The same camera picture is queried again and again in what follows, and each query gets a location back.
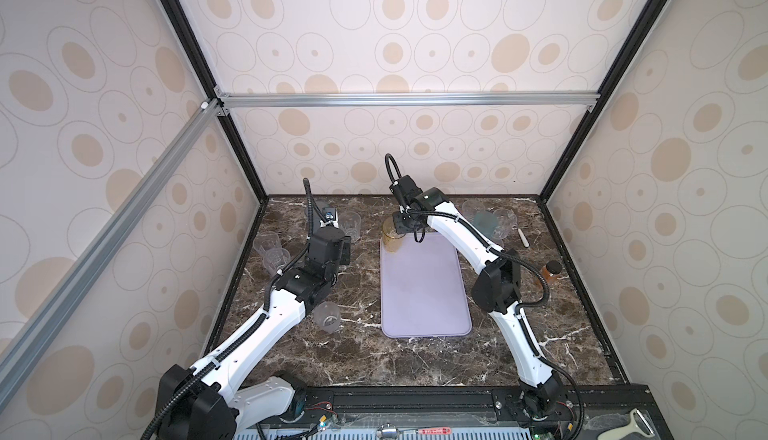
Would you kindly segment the aluminium frame bar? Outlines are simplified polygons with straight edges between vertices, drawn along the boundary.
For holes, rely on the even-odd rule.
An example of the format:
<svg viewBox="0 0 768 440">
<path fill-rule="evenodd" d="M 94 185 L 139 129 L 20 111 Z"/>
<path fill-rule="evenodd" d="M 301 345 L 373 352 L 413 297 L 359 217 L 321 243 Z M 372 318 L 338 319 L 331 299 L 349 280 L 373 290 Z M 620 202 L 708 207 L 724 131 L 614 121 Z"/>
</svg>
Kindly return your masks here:
<svg viewBox="0 0 768 440">
<path fill-rule="evenodd" d="M 238 108 L 365 108 L 365 107 L 499 107 L 499 106 L 594 106 L 597 91 L 512 92 L 384 92 L 234 94 L 223 92 L 203 103 L 225 113 Z"/>
<path fill-rule="evenodd" d="M 220 100 L 210 98 L 198 108 L 11 343 L 1 359 L 2 409 L 7 408 L 128 235 L 217 116 L 220 106 Z"/>
</svg>

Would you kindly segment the teal dimpled plastic cup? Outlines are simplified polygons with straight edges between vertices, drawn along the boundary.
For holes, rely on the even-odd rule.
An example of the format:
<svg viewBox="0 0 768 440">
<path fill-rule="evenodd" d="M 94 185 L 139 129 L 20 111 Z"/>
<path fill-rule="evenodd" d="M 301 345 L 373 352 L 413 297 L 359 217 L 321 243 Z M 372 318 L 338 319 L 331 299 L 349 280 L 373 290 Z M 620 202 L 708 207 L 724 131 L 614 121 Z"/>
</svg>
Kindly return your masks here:
<svg viewBox="0 0 768 440">
<path fill-rule="evenodd" d="M 478 211 L 474 215 L 471 223 L 486 238 L 490 240 L 495 238 L 495 232 L 499 225 L 499 220 L 493 213 L 485 210 Z"/>
</svg>

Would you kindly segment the lavender plastic tray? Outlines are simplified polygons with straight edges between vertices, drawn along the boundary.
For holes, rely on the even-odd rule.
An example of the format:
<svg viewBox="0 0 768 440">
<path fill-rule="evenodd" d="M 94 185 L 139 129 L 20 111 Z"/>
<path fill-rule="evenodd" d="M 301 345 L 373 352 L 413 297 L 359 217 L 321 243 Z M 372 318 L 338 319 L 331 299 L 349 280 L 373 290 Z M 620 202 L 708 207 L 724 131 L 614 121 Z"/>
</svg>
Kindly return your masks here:
<svg viewBox="0 0 768 440">
<path fill-rule="evenodd" d="M 380 246 L 381 329 L 389 338 L 462 337 L 472 320 L 457 250 L 438 233 Z"/>
</svg>

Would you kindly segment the amber plastic cup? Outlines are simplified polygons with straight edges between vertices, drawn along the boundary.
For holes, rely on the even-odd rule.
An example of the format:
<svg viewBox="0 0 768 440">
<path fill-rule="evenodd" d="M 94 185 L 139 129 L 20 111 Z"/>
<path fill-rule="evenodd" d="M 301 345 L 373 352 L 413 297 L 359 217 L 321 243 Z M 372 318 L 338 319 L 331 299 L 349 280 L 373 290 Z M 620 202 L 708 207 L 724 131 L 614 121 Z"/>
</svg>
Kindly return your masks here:
<svg viewBox="0 0 768 440">
<path fill-rule="evenodd" d="M 402 247 L 404 238 L 404 234 L 396 231 L 394 217 L 387 216 L 381 226 L 381 243 L 384 250 L 389 253 L 397 252 Z"/>
</svg>

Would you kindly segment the aluminium frame bar left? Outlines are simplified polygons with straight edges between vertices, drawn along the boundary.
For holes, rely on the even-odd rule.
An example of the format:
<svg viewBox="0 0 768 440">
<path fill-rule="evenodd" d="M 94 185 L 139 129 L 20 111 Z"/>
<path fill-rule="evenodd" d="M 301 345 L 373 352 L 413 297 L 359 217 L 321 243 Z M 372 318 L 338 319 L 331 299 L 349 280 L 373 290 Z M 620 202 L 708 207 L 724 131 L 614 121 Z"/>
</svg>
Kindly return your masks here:
<svg viewBox="0 0 768 440">
<path fill-rule="evenodd" d="M 210 98 L 198 108 L 11 343 L 1 359 L 2 409 L 7 408 L 128 235 L 217 116 L 220 106 L 220 100 Z"/>
</svg>

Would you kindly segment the clear tumbler left front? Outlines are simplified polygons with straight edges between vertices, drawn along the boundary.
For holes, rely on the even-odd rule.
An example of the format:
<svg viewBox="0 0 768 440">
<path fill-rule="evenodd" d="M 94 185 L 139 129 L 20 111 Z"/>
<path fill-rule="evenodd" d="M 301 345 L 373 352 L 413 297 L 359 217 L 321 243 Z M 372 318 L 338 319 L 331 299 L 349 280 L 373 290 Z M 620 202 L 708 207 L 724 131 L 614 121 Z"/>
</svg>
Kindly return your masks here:
<svg viewBox="0 0 768 440">
<path fill-rule="evenodd" d="M 290 260 L 290 252 L 282 247 L 266 250 L 262 256 L 263 267 L 270 277 L 284 270 Z"/>
</svg>

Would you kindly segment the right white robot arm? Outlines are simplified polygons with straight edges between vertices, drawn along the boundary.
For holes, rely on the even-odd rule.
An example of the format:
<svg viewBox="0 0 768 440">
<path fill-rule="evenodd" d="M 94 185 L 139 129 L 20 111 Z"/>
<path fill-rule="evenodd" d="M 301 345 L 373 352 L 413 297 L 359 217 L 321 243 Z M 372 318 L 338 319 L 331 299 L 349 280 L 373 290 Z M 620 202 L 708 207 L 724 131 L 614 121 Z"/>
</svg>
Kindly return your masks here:
<svg viewBox="0 0 768 440">
<path fill-rule="evenodd" d="M 518 254 L 494 243 L 469 220 L 438 188 L 422 190 L 408 175 L 401 173 L 394 156 L 384 156 L 390 180 L 389 189 L 399 205 L 393 214 L 397 235 L 412 235 L 420 243 L 428 229 L 441 234 L 477 273 L 471 289 L 474 303 L 488 313 L 500 329 L 514 359 L 520 388 L 520 402 L 528 417 L 543 421 L 565 403 L 569 392 L 575 395 L 579 412 L 575 426 L 564 439 L 575 439 L 586 420 L 586 405 L 574 378 L 546 358 L 526 312 L 544 307 L 550 287 L 540 269 Z"/>
</svg>

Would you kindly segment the clear tumbler left back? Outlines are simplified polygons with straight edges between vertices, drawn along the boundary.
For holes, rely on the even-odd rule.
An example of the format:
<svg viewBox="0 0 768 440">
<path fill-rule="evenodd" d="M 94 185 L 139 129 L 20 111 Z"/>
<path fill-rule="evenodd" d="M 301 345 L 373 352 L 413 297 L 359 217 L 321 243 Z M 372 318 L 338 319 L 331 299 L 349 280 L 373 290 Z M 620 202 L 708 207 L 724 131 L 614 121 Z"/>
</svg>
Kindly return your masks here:
<svg viewBox="0 0 768 440">
<path fill-rule="evenodd" d="M 256 234 L 252 249 L 259 256 L 264 256 L 269 250 L 280 249 L 282 243 L 279 235 L 273 231 L 263 231 Z"/>
</svg>

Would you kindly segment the clear small tumbler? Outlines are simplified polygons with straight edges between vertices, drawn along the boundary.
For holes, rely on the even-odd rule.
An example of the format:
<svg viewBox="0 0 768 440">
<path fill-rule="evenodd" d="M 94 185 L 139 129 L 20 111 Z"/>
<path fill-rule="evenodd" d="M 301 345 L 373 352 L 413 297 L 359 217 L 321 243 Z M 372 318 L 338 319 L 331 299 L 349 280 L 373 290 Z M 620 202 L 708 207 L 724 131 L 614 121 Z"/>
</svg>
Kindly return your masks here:
<svg viewBox="0 0 768 440">
<path fill-rule="evenodd" d="M 362 219 L 354 211 L 342 211 L 338 216 L 339 227 L 346 236 L 350 237 L 352 243 L 356 243 L 361 238 Z"/>
</svg>

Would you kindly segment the clear lying cup front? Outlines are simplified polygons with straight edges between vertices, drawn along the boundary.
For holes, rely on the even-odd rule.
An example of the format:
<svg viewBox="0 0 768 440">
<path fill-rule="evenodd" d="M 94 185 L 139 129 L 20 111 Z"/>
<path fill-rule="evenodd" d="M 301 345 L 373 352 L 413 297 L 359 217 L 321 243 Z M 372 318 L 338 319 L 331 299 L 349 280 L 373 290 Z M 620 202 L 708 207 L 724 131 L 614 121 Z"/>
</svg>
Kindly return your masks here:
<svg viewBox="0 0 768 440">
<path fill-rule="evenodd" d="M 312 312 L 312 319 L 318 328 L 329 334 L 341 328 L 340 308 L 334 302 L 325 301 L 317 305 Z"/>
</svg>

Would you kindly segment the white handled knife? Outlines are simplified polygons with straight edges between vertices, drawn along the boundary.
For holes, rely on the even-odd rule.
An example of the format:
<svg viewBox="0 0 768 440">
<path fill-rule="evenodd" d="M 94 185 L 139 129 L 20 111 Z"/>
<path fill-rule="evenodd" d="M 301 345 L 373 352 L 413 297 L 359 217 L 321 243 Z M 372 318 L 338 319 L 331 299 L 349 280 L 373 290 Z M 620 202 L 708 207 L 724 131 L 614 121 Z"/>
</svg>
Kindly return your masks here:
<svg viewBox="0 0 768 440">
<path fill-rule="evenodd" d="M 524 232 L 522 231 L 522 229 L 518 228 L 517 229 L 517 233 L 518 233 L 518 236 L 520 238 L 520 241 L 521 241 L 522 245 L 525 248 L 530 248 L 530 243 L 529 243 L 527 237 L 525 236 Z"/>
</svg>

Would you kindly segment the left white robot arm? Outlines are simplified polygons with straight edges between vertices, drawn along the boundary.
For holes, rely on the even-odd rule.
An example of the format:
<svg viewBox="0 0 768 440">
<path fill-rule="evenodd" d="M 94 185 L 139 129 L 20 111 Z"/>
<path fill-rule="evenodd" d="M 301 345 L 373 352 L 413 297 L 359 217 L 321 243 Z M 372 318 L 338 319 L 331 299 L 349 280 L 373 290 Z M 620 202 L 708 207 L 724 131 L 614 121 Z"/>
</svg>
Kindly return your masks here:
<svg viewBox="0 0 768 440">
<path fill-rule="evenodd" d="M 282 377 L 248 389 L 241 386 L 277 341 L 324 302 L 340 266 L 350 262 L 351 240 L 339 228 L 335 210 L 321 211 L 310 183 L 303 185 L 303 249 L 272 277 L 262 307 L 229 338 L 191 367 L 174 365 L 165 372 L 143 438 L 232 439 L 297 404 L 300 388 Z"/>
</svg>

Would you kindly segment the white peeler tool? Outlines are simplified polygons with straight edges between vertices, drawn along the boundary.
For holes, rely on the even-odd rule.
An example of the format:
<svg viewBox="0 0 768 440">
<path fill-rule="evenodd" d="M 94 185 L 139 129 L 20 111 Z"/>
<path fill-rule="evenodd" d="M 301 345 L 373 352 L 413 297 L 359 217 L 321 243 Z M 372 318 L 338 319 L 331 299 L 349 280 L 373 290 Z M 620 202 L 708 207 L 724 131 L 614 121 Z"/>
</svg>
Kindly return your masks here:
<svg viewBox="0 0 768 440">
<path fill-rule="evenodd" d="M 637 408 L 629 412 L 625 425 L 606 430 L 600 433 L 597 439 L 622 440 L 633 434 L 639 435 L 643 439 L 652 439 L 656 436 L 656 431 L 648 417 Z"/>
</svg>

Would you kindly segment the aluminium frame bar back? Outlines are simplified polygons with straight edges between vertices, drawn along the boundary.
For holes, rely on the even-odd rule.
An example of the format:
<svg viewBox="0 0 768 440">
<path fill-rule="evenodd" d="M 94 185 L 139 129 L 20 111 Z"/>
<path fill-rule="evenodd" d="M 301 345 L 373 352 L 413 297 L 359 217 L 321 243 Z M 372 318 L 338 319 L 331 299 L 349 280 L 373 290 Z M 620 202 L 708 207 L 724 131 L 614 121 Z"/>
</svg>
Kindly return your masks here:
<svg viewBox="0 0 768 440">
<path fill-rule="evenodd" d="M 238 108 L 365 108 L 365 107 L 499 107 L 499 106 L 594 106 L 597 91 L 512 92 L 384 92 L 234 94 L 223 92 L 203 103 L 225 113 Z"/>
</svg>

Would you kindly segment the brown bottle black cap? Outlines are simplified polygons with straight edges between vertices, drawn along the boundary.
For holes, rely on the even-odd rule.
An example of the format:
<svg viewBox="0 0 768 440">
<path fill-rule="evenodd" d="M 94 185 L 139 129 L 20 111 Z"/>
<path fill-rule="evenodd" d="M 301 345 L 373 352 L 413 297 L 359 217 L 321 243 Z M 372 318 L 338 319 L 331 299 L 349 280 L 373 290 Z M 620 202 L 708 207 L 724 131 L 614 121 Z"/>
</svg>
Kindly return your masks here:
<svg viewBox="0 0 768 440">
<path fill-rule="evenodd" d="M 552 284 L 563 272 L 562 264 L 557 260 L 548 261 L 541 269 L 541 275 L 548 284 Z"/>
</svg>

